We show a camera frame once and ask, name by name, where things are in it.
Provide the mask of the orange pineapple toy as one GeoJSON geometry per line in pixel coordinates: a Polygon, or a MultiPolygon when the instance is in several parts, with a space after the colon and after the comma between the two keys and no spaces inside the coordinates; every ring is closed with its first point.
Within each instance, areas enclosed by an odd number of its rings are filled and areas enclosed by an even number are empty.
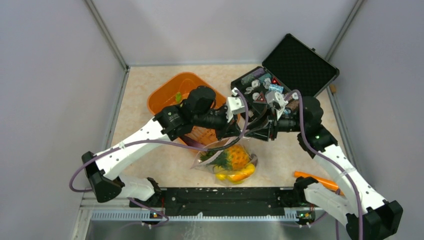
{"type": "Polygon", "coordinates": [[[243,145],[236,144],[223,150],[208,165],[217,167],[218,170],[238,171],[251,161],[250,155],[243,145]]]}

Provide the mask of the clear zip top bag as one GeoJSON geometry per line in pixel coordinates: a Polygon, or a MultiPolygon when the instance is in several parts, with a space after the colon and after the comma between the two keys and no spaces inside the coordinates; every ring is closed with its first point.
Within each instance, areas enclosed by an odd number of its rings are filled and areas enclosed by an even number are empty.
{"type": "Polygon", "coordinates": [[[250,178],[257,165],[258,157],[242,139],[221,151],[198,152],[190,168],[214,175],[218,184],[231,186],[242,184],[250,178]]]}

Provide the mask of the white radish with leaves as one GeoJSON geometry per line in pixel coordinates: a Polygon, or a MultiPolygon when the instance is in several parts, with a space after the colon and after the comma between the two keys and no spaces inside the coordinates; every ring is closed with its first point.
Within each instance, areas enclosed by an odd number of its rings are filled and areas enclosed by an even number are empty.
{"type": "Polygon", "coordinates": [[[216,153],[216,151],[204,151],[201,152],[199,155],[199,160],[200,162],[204,162],[207,161],[208,159],[210,159],[214,154],[216,153]]]}

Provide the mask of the yellow banana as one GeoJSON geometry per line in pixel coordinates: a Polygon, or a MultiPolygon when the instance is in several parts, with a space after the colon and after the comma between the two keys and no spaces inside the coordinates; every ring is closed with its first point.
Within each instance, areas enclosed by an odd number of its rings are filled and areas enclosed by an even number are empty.
{"type": "Polygon", "coordinates": [[[244,167],[244,169],[242,170],[242,172],[243,172],[245,175],[250,176],[250,175],[252,175],[252,174],[255,172],[255,170],[256,170],[255,165],[254,165],[253,163],[249,163],[249,164],[247,164],[247,165],[244,167]]]}

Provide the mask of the orange yellow mango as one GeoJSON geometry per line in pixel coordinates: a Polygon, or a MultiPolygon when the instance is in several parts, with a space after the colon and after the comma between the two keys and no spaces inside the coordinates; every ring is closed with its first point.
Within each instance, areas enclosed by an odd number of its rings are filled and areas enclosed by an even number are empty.
{"type": "Polygon", "coordinates": [[[228,174],[226,179],[232,183],[243,182],[246,178],[249,178],[254,173],[254,170],[245,169],[242,171],[236,171],[232,174],[228,174]]]}

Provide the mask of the yellow bell pepper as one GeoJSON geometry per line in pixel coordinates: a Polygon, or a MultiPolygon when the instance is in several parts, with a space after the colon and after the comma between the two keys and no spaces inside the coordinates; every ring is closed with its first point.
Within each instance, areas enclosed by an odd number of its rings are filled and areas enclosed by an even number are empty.
{"type": "Polygon", "coordinates": [[[228,174],[226,172],[219,172],[215,174],[215,177],[219,180],[219,181],[226,181],[227,180],[227,176],[228,174]]]}

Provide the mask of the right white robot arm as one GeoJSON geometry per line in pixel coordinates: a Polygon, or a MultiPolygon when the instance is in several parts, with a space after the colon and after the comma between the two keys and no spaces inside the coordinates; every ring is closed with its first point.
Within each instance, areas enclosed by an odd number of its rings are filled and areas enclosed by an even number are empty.
{"type": "Polygon", "coordinates": [[[403,208],[387,201],[362,177],[345,156],[335,137],[323,126],[324,111],[318,99],[297,92],[249,97],[253,120],[247,135],[273,140],[279,132],[296,132],[302,149],[337,184],[340,194],[313,177],[296,180],[293,200],[322,208],[341,223],[352,240],[384,240],[397,233],[403,208]]]}

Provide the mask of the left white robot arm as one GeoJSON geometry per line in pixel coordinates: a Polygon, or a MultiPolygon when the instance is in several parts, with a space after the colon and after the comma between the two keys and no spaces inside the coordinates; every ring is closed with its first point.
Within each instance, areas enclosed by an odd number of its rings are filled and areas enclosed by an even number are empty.
{"type": "Polygon", "coordinates": [[[221,151],[237,143],[245,134],[246,126],[240,129],[237,115],[249,114],[248,103],[242,93],[234,88],[233,96],[215,108],[216,93],[210,87],[201,85],[193,89],[180,103],[164,107],[138,131],[115,146],[98,152],[86,152],[81,158],[91,190],[98,203],[116,198],[133,198],[154,207],[160,202],[160,188],[152,178],[137,178],[122,175],[135,161],[160,145],[204,152],[204,147],[178,144],[175,139],[192,132],[194,127],[215,131],[217,139],[235,139],[214,151],[221,151]]]}

